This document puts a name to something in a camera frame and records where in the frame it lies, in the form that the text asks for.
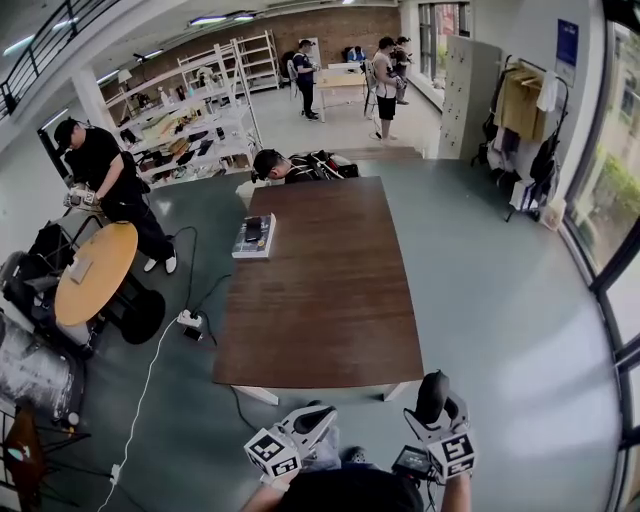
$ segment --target black table base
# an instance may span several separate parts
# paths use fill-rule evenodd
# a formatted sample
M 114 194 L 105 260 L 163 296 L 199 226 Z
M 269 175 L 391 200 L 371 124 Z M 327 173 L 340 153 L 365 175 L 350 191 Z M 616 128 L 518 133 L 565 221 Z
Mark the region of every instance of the black table base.
M 136 295 L 128 298 L 123 288 L 130 284 Z M 153 337 L 158 331 L 165 314 L 165 302 L 155 290 L 147 290 L 131 273 L 127 274 L 123 286 L 116 292 L 114 299 L 122 304 L 124 312 L 118 317 L 108 307 L 103 314 L 122 332 L 122 337 L 132 345 L 140 345 Z

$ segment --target white locker cabinet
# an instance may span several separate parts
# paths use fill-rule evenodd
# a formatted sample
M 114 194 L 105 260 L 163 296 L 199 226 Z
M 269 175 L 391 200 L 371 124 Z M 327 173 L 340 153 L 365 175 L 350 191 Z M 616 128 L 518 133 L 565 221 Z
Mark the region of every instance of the white locker cabinet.
M 466 37 L 447 38 L 447 79 L 438 158 L 471 160 L 483 143 L 502 50 Z

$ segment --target table leg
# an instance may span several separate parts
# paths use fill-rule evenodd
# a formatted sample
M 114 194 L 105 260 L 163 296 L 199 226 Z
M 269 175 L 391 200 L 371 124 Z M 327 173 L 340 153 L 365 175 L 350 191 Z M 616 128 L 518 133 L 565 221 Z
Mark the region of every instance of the table leg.
M 249 395 L 256 400 L 260 400 L 269 405 L 278 405 L 279 399 L 273 393 L 267 391 L 264 388 L 254 388 L 250 386 L 231 386 L 233 389 L 240 391 L 240 393 L 244 393 L 245 395 Z
M 399 384 L 391 384 L 389 386 L 389 389 L 387 389 L 387 391 L 385 391 L 385 393 L 382 395 L 382 400 L 384 402 L 393 400 L 400 393 L 402 393 L 409 384 L 411 384 L 411 382 L 400 382 Z
M 326 108 L 324 103 L 324 89 L 320 89 L 320 121 L 325 122 L 324 109 Z

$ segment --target person standing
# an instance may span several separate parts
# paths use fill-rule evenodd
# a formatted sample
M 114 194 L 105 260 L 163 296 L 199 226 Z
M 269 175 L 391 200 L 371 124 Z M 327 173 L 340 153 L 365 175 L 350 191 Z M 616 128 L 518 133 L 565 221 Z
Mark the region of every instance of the person standing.
M 57 127 L 54 139 L 73 171 L 75 183 L 95 190 L 95 198 L 111 222 L 131 222 L 138 232 L 138 249 L 149 257 L 144 267 L 151 271 L 163 261 L 168 274 L 178 264 L 173 244 L 167 240 L 151 208 L 142 197 L 143 183 L 136 174 L 130 153 L 121 152 L 116 139 L 107 130 L 84 128 L 72 118 Z
M 409 58 L 409 53 L 408 53 L 408 43 L 409 43 L 409 39 L 407 39 L 404 36 L 400 36 L 398 38 L 398 40 L 396 41 L 396 50 L 394 52 L 395 54 L 395 66 L 394 66 L 394 71 L 396 72 L 396 74 L 401 77 L 405 84 L 407 83 L 407 70 L 409 69 L 409 63 L 411 62 L 411 59 Z M 396 93 L 396 103 L 398 105 L 408 105 L 409 102 L 404 100 L 404 93 L 406 92 L 407 88 L 403 87 L 402 89 L 398 89 L 398 92 Z
M 391 121 L 396 113 L 396 92 L 402 87 L 400 78 L 393 78 L 393 68 L 389 55 L 395 49 L 396 43 L 390 37 L 383 37 L 378 43 L 378 51 L 371 61 L 375 71 L 376 96 L 378 100 L 378 113 L 380 114 L 380 124 L 382 125 L 382 143 L 389 144 L 389 141 L 396 137 L 389 134 Z
M 298 72 L 296 83 L 302 93 L 304 115 L 309 121 L 317 121 L 318 115 L 311 110 L 313 105 L 313 72 L 319 71 L 317 64 L 309 60 L 311 41 L 303 39 L 298 45 L 298 53 L 293 56 L 293 65 Z

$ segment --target book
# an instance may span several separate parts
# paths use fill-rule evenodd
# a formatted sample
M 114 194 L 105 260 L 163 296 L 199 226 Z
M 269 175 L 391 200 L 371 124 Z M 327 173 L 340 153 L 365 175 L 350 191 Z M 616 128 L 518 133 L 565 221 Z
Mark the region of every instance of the book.
M 245 238 L 247 221 L 254 218 L 256 217 L 246 217 L 242 223 L 231 251 L 231 256 L 236 259 L 267 259 L 269 257 L 273 233 L 276 229 L 276 216 L 272 213 L 271 215 L 257 217 L 260 219 L 260 238 L 248 242 Z

